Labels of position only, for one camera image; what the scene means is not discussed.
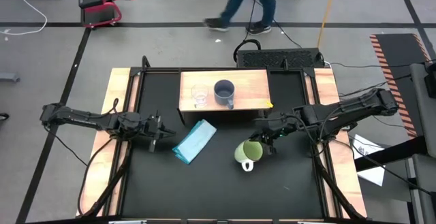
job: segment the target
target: wheel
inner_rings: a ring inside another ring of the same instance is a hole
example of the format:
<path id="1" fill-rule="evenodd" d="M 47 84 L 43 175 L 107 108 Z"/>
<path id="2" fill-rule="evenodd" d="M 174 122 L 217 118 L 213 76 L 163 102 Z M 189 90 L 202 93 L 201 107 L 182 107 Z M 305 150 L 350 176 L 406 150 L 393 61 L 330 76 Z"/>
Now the wheel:
<path id="1" fill-rule="evenodd" d="M 2 113 L 0 114 L 0 121 L 5 121 L 9 118 L 9 114 Z"/>

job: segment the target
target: white paper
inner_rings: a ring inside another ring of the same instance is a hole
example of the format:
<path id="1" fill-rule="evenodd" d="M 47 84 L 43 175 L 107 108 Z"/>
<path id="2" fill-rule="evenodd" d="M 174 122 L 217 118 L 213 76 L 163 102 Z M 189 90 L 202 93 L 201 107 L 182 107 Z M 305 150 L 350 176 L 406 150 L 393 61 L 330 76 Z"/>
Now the white paper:
<path id="1" fill-rule="evenodd" d="M 355 140 L 354 146 L 359 149 L 359 151 L 365 155 L 383 150 L 383 148 L 380 148 L 375 143 L 372 143 L 368 141 L 367 139 L 363 138 L 360 135 L 354 136 Z M 353 148 L 354 151 L 354 159 L 360 158 L 362 155 L 360 155 L 355 148 Z M 361 172 L 358 172 L 357 175 L 359 177 L 362 177 L 365 180 L 369 180 L 370 182 L 377 184 L 379 186 L 383 185 L 383 176 L 384 176 L 384 169 L 382 167 L 375 167 L 369 170 L 363 170 Z"/>

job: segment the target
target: wooden board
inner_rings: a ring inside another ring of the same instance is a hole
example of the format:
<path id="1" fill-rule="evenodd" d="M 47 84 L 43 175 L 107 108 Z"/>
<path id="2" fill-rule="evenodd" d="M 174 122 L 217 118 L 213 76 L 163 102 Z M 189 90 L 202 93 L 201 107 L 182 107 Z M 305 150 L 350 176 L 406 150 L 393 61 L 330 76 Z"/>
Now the wooden board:
<path id="1" fill-rule="evenodd" d="M 327 105 L 339 101 L 336 82 L 331 69 L 315 69 L 315 79 L 321 104 Z M 336 139 L 349 144 L 348 134 L 345 131 L 339 132 Z M 332 155 L 334 177 L 336 178 L 338 187 L 357 212 L 365 217 L 367 211 L 363 202 L 362 192 L 360 191 L 352 150 L 334 141 L 329 143 L 328 147 Z M 326 194 L 331 195 L 331 191 L 326 191 Z M 333 204 L 332 197 L 328 199 L 328 202 L 330 202 L 328 205 Z M 348 217 L 344 209 L 342 209 L 342 213 L 345 218 Z"/>
<path id="2" fill-rule="evenodd" d="M 103 102 L 102 113 L 107 112 L 112 108 L 115 98 L 119 99 L 116 109 L 118 111 L 123 110 L 127 83 L 129 82 L 129 73 L 130 68 L 112 69 L 108 88 L 106 90 L 106 96 Z M 94 155 L 95 151 L 101 148 L 109 139 L 109 134 L 105 131 L 97 131 L 91 156 Z M 85 182 L 80 200 L 81 210 L 84 213 L 91 208 L 108 185 L 115 145 L 116 141 L 111 141 L 97 156 L 95 156 L 92 164 L 89 166 L 87 181 Z M 113 198 L 118 199 L 118 192 L 117 189 L 114 191 Z"/>
<path id="3" fill-rule="evenodd" d="M 317 82 L 317 88 L 322 104 L 330 104 L 339 101 L 336 82 L 334 81 L 334 76 L 331 69 L 315 69 L 315 79 Z M 120 104 L 123 104 L 128 80 L 129 69 L 112 70 L 102 112 L 105 112 L 112 107 L 113 99 L 116 97 L 120 99 L 119 106 Z M 311 103 L 314 103 L 315 100 L 313 98 L 313 91 L 310 89 L 310 79 L 307 78 L 306 81 L 308 87 L 309 101 Z M 134 87 L 132 89 L 135 90 L 135 92 L 132 92 L 132 96 L 136 94 L 137 84 L 138 81 L 135 81 Z M 133 101 L 134 98 L 131 98 L 129 110 L 133 110 Z M 97 132 L 94 140 L 93 152 L 95 152 L 104 142 L 106 142 L 106 139 L 108 139 L 107 133 Z M 344 131 L 339 133 L 337 139 L 341 142 L 349 143 L 347 133 Z M 108 184 L 108 178 L 114 154 L 114 145 L 115 143 L 113 145 L 109 145 L 104 150 L 104 154 L 96 157 L 95 162 L 91 165 L 89 169 L 89 175 L 85 185 L 86 187 L 82 194 L 81 204 L 83 211 L 88 210 L 92 206 L 94 201 L 99 197 L 101 192 Z M 342 144 L 334 142 L 331 142 L 329 144 L 329 147 L 332 155 L 334 174 L 338 187 L 342 190 L 343 194 L 354 206 L 354 208 L 361 215 L 366 216 L 367 213 L 364 207 L 362 194 L 360 192 L 360 185 L 358 182 L 356 168 L 354 166 L 353 154 L 351 150 Z M 332 193 L 331 190 L 328 188 L 327 184 L 325 184 L 325 187 L 329 213 L 331 217 L 334 217 L 334 204 Z M 118 204 L 118 194 L 119 189 L 117 188 L 112 195 L 110 214 L 115 213 L 114 210 L 116 208 L 116 205 Z"/>
<path id="4" fill-rule="evenodd" d="M 180 81 L 178 108 L 182 112 L 229 110 L 215 102 L 213 87 L 220 80 L 229 80 L 235 86 L 233 110 L 269 109 L 270 91 L 266 70 L 238 71 L 184 71 Z M 196 84 L 208 87 L 207 105 L 196 108 L 191 89 Z"/>

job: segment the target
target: gray floor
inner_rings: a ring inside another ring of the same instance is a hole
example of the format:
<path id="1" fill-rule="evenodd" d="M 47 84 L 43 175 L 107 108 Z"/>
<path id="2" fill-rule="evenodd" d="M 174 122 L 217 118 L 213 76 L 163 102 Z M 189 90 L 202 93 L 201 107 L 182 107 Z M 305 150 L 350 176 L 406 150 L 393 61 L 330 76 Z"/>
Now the gray floor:
<path id="1" fill-rule="evenodd" d="M 436 22 L 435 0 L 411 0 L 422 22 Z M 77 0 L 29 0 L 45 13 L 49 22 L 78 22 Z M 217 16 L 226 0 L 135 0 L 120 1 L 123 22 L 200 22 Z M 279 22 L 321 22 L 327 0 L 277 0 Z M 234 21 L 247 22 L 251 0 L 245 0 Z M 41 22 L 43 19 L 21 0 L 0 0 L 2 22 Z M 256 6 L 254 19 L 261 17 Z M 328 22 L 413 23 L 403 0 L 334 0 Z M 0 27 L 11 32 L 26 28 Z M 286 28 L 303 48 L 316 46 L 319 29 Z M 20 210 L 36 166 L 46 132 L 38 120 L 44 104 L 57 102 L 84 29 L 51 28 L 19 37 L 0 36 L 0 70 L 16 71 L 21 82 L 0 83 L 0 112 L 11 118 L 0 128 L 0 222 L 13 223 Z M 436 42 L 436 29 L 426 29 Z M 320 47 L 327 61 L 348 65 L 377 65 L 370 34 L 418 33 L 415 29 L 325 29 Z M 84 50 L 68 105 L 99 112 L 110 70 L 139 66 L 146 55 L 154 67 L 233 67 L 233 49 L 245 36 L 242 27 L 228 33 L 196 28 L 115 28 L 91 32 Z M 256 37 L 267 48 L 295 48 L 280 29 Z M 333 66 L 341 93 L 384 81 L 379 69 L 346 69 Z M 399 116 L 384 118 L 401 125 Z M 387 127 L 373 118 L 353 131 L 383 144 L 407 139 L 404 129 Z M 94 131 L 64 125 L 58 135 L 83 159 L 91 153 Z M 54 143 L 27 221 L 72 218 L 84 166 L 58 142 Z M 403 202 L 364 197 L 370 217 L 383 221 L 408 222 Z"/>

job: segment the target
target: yellow cable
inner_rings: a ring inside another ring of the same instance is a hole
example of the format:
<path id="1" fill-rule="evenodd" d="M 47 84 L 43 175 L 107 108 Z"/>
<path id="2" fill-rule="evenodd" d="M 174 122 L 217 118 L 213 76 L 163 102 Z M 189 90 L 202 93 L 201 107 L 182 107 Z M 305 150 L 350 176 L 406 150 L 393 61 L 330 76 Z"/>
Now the yellow cable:
<path id="1" fill-rule="evenodd" d="M 320 34 L 318 35 L 318 45 L 317 45 L 318 48 L 320 48 L 320 45 L 321 45 L 321 37 L 322 37 L 322 33 L 324 31 L 324 25 L 326 24 L 326 21 L 328 18 L 328 13 L 330 13 L 330 7 L 332 6 L 332 1 L 333 0 L 328 0 L 326 13 L 324 14 L 324 18 L 322 19 L 321 30 L 320 30 Z"/>

